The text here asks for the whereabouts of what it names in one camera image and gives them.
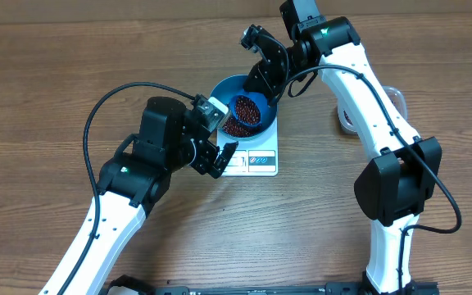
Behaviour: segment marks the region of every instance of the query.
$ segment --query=clear plastic cup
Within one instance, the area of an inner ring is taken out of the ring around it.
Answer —
[[[400,92],[400,90],[392,87],[392,86],[384,86],[383,90],[385,90],[385,93],[393,102],[393,105],[397,108],[398,112],[402,117],[407,120],[407,105],[406,105],[406,99],[403,97],[403,94]],[[356,128],[351,122],[351,119],[349,119],[349,116],[343,110],[343,107],[340,106],[340,101],[338,101],[338,118],[340,120],[340,125],[342,126],[343,132],[346,134],[356,134]]]

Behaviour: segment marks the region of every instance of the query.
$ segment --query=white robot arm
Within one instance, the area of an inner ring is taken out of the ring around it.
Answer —
[[[280,10],[294,45],[285,48],[263,28],[250,26],[241,44],[260,52],[263,59],[252,68],[244,89],[263,93],[268,103],[274,105],[289,82],[301,81],[307,73],[318,71],[349,115],[370,161],[354,185],[356,200],[371,219],[370,262],[362,282],[348,284],[344,292],[391,295],[405,289],[406,294],[438,294],[436,284],[417,284],[409,274],[413,229],[449,234],[461,225],[460,211],[436,177],[442,155],[438,142],[435,138],[421,139],[398,113],[371,70],[360,38],[346,18],[327,21],[314,0],[288,0]],[[112,94],[132,86],[155,87],[140,83],[124,85],[106,95],[97,107]],[[183,103],[171,98],[149,99],[139,134],[127,138],[100,172],[98,187],[104,193],[99,198],[102,214],[95,216],[93,199],[75,241],[39,294],[100,293],[121,250],[168,189],[174,170],[189,164],[200,174],[208,173],[215,178],[223,172],[237,144],[226,145],[216,157],[219,148],[208,142],[208,136],[223,124],[229,113],[227,107],[215,98],[206,100],[200,95],[192,97],[175,89],[170,91],[194,100],[193,111],[186,111]],[[123,153],[133,141],[133,153]],[[416,224],[435,183],[455,208],[457,224],[453,229]],[[92,221],[96,218],[100,221],[94,228]],[[93,242],[85,252],[87,240]],[[79,270],[67,279],[81,259],[81,252],[86,256],[82,255]],[[343,285],[329,283],[317,292],[331,293],[331,288]],[[132,290],[117,284],[108,292],[129,294]]]
[[[348,43],[333,49],[333,54],[322,56],[321,65],[347,66],[362,73],[376,88],[382,102],[387,109],[395,126],[400,130],[407,144],[413,144],[418,133],[397,111],[388,98],[382,85],[376,79],[365,55],[365,49],[360,44]],[[356,127],[358,136],[369,160],[381,156],[381,150],[388,148],[391,151],[402,149],[402,144],[395,136],[376,103],[372,93],[365,83],[354,75],[341,70],[320,70],[320,77],[326,83],[349,115],[352,124]],[[402,230],[408,225],[414,225],[419,216],[408,215],[395,220],[393,225],[384,226],[378,220],[371,223],[370,262],[366,275],[378,293],[393,293],[398,290],[398,252]],[[402,283],[410,283],[409,255],[411,253],[411,235],[406,238],[402,268]]]
[[[285,48],[264,28],[251,25],[241,44],[260,52],[263,59],[254,65],[243,87],[263,93],[274,105],[288,83],[318,71],[351,119],[370,161],[354,186],[358,204],[371,219],[370,262],[362,292],[396,294],[404,288],[413,293],[415,285],[409,275],[412,229],[450,234],[461,226],[460,211],[436,176],[442,149],[435,138],[422,140],[397,111],[371,70],[359,35],[345,17],[327,21],[314,0],[288,0],[280,11],[294,45]],[[453,229],[416,224],[435,184],[455,209]]]

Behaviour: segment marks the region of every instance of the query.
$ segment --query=wood grain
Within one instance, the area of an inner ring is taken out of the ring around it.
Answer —
[[[472,0],[316,0],[325,15],[472,12]],[[285,0],[0,0],[0,24],[277,17]]]
[[[442,144],[440,176],[464,215],[457,234],[415,234],[412,274],[440,282],[442,294],[472,293],[472,14],[351,20],[379,79],[406,95],[411,124]],[[81,225],[91,189],[80,139],[93,104],[136,80],[208,94],[257,61],[238,45],[251,23],[288,44],[279,18],[0,25],[0,294],[38,292]],[[90,131],[94,169],[160,94],[129,89],[105,103]],[[277,177],[178,171],[110,279],[191,287],[358,280],[370,233],[352,184],[365,164],[358,139],[339,130],[335,97],[315,83],[280,103]],[[421,222],[454,223],[438,190]]]

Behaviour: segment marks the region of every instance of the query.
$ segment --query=white scale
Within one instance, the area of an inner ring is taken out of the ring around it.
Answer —
[[[234,139],[218,130],[217,144],[223,148]],[[278,174],[278,117],[255,138],[239,140],[238,148],[222,176],[276,176]]]

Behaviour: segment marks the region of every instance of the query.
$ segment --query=digital kitchen scale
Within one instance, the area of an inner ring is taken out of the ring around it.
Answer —
[[[245,140],[238,138],[238,148],[222,176],[276,176],[278,174],[278,118],[269,128]],[[218,129],[217,145],[235,142],[236,138]]]
[[[246,75],[235,75],[221,81],[211,96],[228,105],[243,88]],[[260,133],[236,138],[218,129],[217,145],[238,141],[239,145],[222,176],[276,176],[278,174],[278,107],[269,107],[261,114]]]

